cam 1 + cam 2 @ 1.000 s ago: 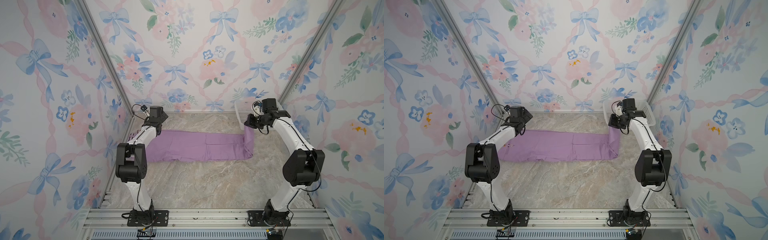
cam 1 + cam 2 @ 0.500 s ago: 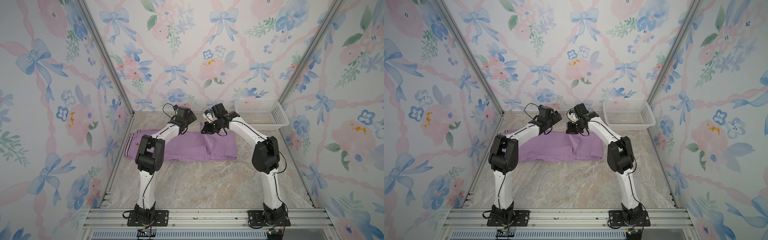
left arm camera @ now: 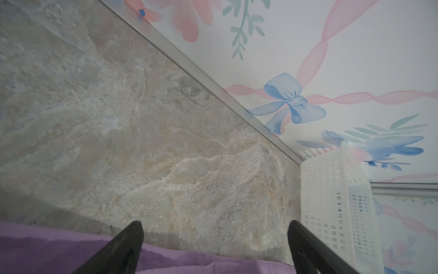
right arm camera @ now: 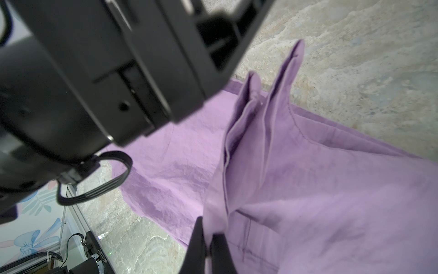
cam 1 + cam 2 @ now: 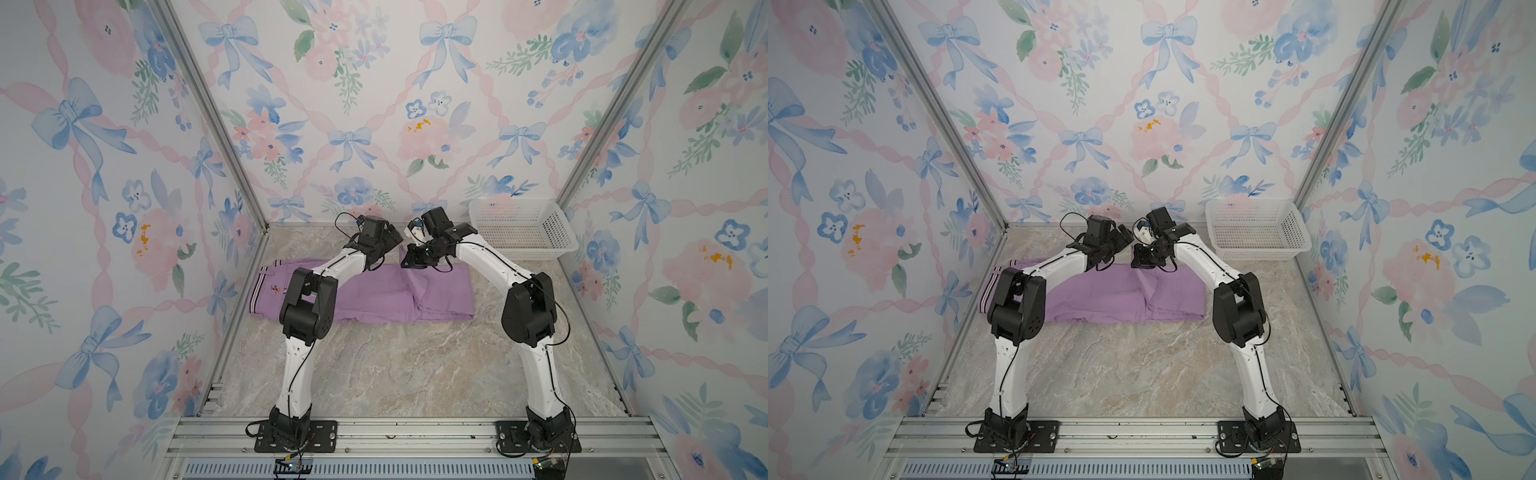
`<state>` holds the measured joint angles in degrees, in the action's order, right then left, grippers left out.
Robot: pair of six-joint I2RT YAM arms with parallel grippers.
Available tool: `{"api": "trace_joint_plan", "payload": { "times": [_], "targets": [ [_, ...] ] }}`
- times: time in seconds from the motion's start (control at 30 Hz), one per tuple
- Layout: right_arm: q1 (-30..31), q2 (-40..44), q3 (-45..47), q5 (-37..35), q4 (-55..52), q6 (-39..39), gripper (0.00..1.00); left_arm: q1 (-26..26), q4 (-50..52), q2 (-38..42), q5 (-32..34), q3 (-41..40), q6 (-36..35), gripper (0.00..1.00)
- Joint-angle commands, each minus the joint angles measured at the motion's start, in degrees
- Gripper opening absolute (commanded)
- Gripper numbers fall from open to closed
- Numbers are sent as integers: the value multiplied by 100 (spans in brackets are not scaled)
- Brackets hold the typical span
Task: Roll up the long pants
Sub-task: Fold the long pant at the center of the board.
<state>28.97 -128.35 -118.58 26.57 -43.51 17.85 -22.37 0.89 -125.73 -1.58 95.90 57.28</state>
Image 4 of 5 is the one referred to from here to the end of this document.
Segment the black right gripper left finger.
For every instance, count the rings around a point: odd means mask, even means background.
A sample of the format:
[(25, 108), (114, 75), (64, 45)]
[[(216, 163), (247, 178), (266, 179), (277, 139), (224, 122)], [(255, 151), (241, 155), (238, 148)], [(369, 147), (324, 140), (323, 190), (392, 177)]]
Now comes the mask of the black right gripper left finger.
[(206, 244), (203, 217), (198, 217), (179, 274), (205, 274)]

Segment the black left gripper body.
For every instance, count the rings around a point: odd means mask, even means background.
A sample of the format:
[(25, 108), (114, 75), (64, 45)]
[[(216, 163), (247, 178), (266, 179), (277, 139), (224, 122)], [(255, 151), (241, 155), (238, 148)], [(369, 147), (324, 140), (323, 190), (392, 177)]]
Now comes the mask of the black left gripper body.
[(271, 1), (11, 1), (103, 135), (125, 146), (180, 122), (229, 81)]

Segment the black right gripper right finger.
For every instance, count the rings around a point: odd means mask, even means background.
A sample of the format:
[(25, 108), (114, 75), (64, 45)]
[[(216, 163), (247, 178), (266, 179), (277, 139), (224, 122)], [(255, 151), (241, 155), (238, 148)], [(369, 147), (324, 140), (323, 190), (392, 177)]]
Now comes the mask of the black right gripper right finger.
[(211, 243), (212, 274), (237, 274), (224, 234), (214, 234)]

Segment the purple long pants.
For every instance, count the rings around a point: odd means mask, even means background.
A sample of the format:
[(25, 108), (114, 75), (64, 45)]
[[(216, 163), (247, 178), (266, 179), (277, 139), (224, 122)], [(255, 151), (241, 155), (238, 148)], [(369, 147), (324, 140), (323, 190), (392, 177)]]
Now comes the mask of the purple long pants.
[(290, 103), (304, 52), (123, 148), (126, 203), (187, 248), (203, 217), (205, 274), (214, 234), (238, 274), (437, 273), (437, 164)]

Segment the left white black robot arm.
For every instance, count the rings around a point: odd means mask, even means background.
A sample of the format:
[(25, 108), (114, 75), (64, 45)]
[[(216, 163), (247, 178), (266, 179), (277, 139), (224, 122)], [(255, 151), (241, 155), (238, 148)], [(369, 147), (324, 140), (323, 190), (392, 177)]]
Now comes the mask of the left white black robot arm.
[(1, 222), (51, 180), (200, 109), (229, 81), (271, 1), (2, 1)]

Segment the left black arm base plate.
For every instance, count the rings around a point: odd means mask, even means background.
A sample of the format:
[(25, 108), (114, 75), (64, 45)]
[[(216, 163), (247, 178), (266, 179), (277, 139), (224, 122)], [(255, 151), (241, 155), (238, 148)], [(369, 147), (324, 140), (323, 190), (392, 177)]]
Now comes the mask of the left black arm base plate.
[(69, 274), (116, 274), (92, 231), (86, 232), (83, 243), (87, 259), (69, 270)]

